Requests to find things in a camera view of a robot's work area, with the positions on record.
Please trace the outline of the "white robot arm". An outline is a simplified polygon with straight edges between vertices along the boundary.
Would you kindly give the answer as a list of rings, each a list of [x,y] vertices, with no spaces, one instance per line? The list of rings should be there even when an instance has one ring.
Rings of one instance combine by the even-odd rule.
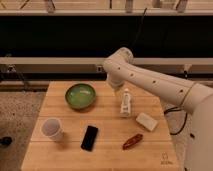
[[[192,115],[185,153],[185,171],[213,171],[213,88],[142,69],[132,64],[132,52],[122,47],[106,58],[108,84],[119,90],[125,81],[181,107]]]

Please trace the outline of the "translucent cylindrical end effector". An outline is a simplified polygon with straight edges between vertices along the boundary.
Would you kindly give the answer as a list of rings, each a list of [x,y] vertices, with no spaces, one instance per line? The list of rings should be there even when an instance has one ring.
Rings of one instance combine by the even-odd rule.
[[[114,94],[117,97],[119,97],[123,94],[124,85],[125,85],[124,80],[122,80],[116,76],[113,76],[113,75],[108,75],[106,81],[109,84],[109,86],[113,89]]]

